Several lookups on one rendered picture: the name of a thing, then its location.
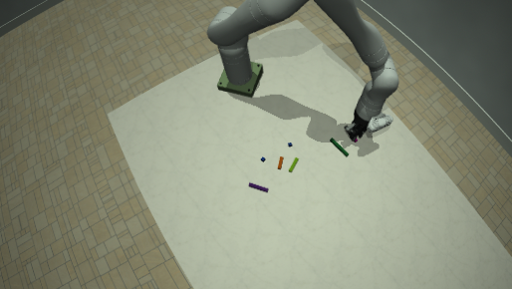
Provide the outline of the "purple rod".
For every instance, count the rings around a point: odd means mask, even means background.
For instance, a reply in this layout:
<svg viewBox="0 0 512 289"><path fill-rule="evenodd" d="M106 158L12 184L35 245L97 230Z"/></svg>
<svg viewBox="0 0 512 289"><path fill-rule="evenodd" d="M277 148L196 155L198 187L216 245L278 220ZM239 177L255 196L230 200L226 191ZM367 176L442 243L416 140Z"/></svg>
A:
<svg viewBox="0 0 512 289"><path fill-rule="evenodd" d="M259 189L259 190L264 191L264 192L268 192L268 188L260 186L260 185L257 185L257 184L254 184L254 183L251 183L251 182L249 182L248 186L256 188L256 189Z"/></svg>

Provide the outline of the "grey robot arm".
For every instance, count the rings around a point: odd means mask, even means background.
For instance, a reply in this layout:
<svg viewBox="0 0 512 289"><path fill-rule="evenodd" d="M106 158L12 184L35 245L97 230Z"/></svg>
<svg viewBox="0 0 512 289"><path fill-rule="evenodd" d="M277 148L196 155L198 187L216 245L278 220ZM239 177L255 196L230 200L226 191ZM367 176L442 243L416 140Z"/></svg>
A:
<svg viewBox="0 0 512 289"><path fill-rule="evenodd" d="M241 86L252 78L247 45L249 34L288 19L308 1L245 0L238 8L226 6L219 10L208 26L207 36L218 45L231 84ZM372 23L362 19L355 0L314 1L348 36L369 66L372 80L366 83L358 100L357 114L369 121L367 130L370 133L389 126L393 118L383 114L382 108L385 100L396 91L399 79L381 33Z"/></svg>

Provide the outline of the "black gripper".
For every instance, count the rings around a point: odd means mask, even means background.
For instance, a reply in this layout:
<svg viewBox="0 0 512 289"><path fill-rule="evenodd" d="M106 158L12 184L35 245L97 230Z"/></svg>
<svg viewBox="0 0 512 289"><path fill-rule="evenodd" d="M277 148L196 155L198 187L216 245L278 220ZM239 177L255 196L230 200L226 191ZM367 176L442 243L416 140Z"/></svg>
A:
<svg viewBox="0 0 512 289"><path fill-rule="evenodd" d="M344 126L345 130L350 136L350 139L354 142L357 137L361 138L364 132L367 131L367 125L369 121L363 120L355 109L354 111L354 120L350 126ZM358 135L357 135L358 134Z"/></svg>

